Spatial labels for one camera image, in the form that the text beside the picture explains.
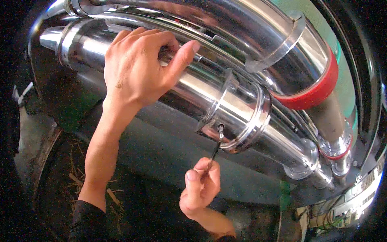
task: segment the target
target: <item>red band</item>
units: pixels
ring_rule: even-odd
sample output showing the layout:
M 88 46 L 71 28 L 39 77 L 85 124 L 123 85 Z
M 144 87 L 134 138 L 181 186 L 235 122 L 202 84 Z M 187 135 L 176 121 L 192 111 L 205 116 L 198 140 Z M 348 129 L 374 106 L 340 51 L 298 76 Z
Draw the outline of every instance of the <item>red band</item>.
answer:
M 343 158 L 343 157 L 348 153 L 348 151 L 352 148 L 352 140 L 353 140 L 353 137 L 352 137 L 352 139 L 351 139 L 351 143 L 349 144 L 347 150 L 346 150 L 344 153 L 342 153 L 341 155 L 339 155 L 339 156 L 328 156 L 328 155 L 326 155 L 326 154 L 323 153 L 323 152 L 321 152 L 321 153 L 322 153 L 326 158 L 328 158 L 328 159 L 330 159 L 330 160 L 339 160 L 339 159 Z
M 280 96 L 271 91 L 270 93 L 272 96 L 278 99 L 284 106 L 295 110 L 313 108 L 322 103 L 335 88 L 339 76 L 336 57 L 330 48 L 329 51 L 330 58 L 327 65 L 328 68 L 325 70 L 324 75 L 320 78 L 318 83 L 301 93 L 291 96 Z

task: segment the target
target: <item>screwdriver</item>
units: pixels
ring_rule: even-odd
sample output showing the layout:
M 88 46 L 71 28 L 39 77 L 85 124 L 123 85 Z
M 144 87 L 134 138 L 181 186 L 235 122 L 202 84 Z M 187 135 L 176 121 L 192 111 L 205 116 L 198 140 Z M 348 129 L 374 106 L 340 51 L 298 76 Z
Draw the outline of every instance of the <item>screwdriver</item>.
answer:
M 212 167 L 212 162 L 214 161 L 218 151 L 219 151 L 219 148 L 220 148 L 220 145 L 222 143 L 222 140 L 223 140 L 223 137 L 224 137 L 224 133 L 223 133 L 223 128 L 224 128 L 224 125 L 223 124 L 219 124 L 218 126 L 218 132 L 219 132 L 219 141 L 217 142 L 216 146 L 215 146 L 215 149 L 212 153 L 212 156 L 211 156 L 211 161 L 210 163 L 208 163 L 208 170 L 207 172 L 211 169 Z

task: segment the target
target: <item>stainless steel pipe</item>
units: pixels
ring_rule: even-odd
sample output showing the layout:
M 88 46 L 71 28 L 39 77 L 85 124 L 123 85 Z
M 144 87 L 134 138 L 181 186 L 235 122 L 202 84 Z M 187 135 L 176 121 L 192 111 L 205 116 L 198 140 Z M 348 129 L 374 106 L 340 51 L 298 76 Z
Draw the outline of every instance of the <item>stainless steel pipe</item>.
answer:
M 70 23 L 60 34 L 58 29 L 47 29 L 40 41 L 47 48 L 55 46 L 62 65 L 74 70 L 103 70 L 104 53 L 115 35 L 107 31 L 103 21 L 82 19 Z M 268 124 L 271 104 L 266 89 L 248 82 L 231 69 L 222 77 L 211 71 L 206 73 L 203 70 L 208 67 L 204 63 L 209 62 L 204 57 L 196 58 L 179 83 L 160 101 L 198 120 L 197 130 L 207 137 L 216 139 L 216 127 L 223 124 L 227 142 L 222 143 L 221 148 L 229 153 L 245 150 L 264 133 L 273 147 L 278 148 L 276 152 L 282 151 L 282 156 L 274 159 L 283 162 L 287 174 L 293 174 L 289 175 L 291 178 L 302 179 L 310 175 L 319 165 L 317 147 L 309 140 L 301 141 L 296 135 L 289 140 Z

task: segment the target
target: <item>forearm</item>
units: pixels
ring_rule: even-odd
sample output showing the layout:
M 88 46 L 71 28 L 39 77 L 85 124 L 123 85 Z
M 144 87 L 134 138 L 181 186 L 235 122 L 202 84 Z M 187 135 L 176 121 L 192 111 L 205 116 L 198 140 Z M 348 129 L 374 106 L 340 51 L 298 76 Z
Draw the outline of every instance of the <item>forearm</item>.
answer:
M 201 212 L 189 218 L 198 222 L 215 240 L 225 235 L 236 237 L 233 223 L 226 216 L 215 210 L 204 208 Z
M 137 109 L 126 113 L 128 122 Z M 90 141 L 85 159 L 85 182 L 78 199 L 91 203 L 105 211 L 105 191 L 108 181 L 114 174 L 120 136 L 127 123 L 119 123 L 116 116 L 104 110 L 96 131 Z

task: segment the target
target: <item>dark background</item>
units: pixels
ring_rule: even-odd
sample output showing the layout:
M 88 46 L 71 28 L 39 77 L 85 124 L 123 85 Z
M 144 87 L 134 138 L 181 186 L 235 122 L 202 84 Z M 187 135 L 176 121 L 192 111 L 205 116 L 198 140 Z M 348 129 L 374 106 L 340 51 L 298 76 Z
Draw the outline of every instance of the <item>dark background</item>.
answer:
M 36 237 L 36 231 L 40 231 L 41 227 L 33 215 L 31 217 L 25 216 L 27 211 L 23 210 L 23 207 L 26 208 L 27 206 L 24 205 L 13 163 L 13 156 L 19 143 L 17 139 L 14 139 L 14 137 L 18 137 L 19 113 L 15 102 L 12 100 L 12 90 L 19 58 L 23 55 L 23 49 L 15 44 L 14 38 L 34 2 L 32 0 L 2 1 L 0 6 L 0 203 L 2 206 L 0 208 L 0 230 L 5 238 L 7 235 L 14 236 L 17 233 L 17 235 L 24 238 L 39 240 Z M 326 2 L 337 5 L 337 1 Z M 372 43 L 374 56 L 379 64 L 383 66 L 385 74 L 385 60 L 387 59 L 387 30 L 385 23 L 387 10 L 385 1 L 345 0 L 343 2 L 341 7 L 351 12 L 358 19 L 356 24 L 365 33 L 368 42 Z M 19 35 L 16 40 L 24 41 L 25 39 L 26 33 Z M 386 197 L 386 173 L 383 175 L 384 181 L 381 182 L 383 191 L 379 191 L 379 197 L 375 198 L 375 201 L 379 204 L 373 210 L 374 214 L 384 217 L 384 221 L 372 218 L 374 220 L 370 222 L 370 225 L 373 224 L 373 231 L 370 228 L 366 228 L 364 231 L 360 230 L 360 232 L 376 235 L 375 231 L 380 233 L 385 231 L 385 204 L 380 198 Z

